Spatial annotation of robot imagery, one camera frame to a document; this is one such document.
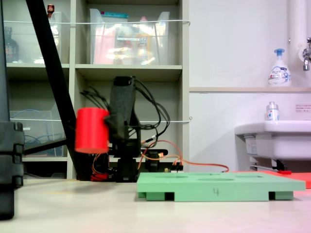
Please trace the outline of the black speckled gripper finger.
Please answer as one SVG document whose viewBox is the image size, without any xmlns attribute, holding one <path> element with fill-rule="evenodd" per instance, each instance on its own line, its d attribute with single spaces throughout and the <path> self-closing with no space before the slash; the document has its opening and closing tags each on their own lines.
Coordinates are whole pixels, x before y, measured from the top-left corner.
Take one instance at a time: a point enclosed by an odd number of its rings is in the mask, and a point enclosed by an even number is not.
<svg viewBox="0 0 311 233">
<path fill-rule="evenodd" d="M 104 122 L 109 127 L 110 140 L 128 138 L 132 110 L 135 102 L 135 87 L 113 85 L 110 93 L 110 112 Z"/>
</svg>

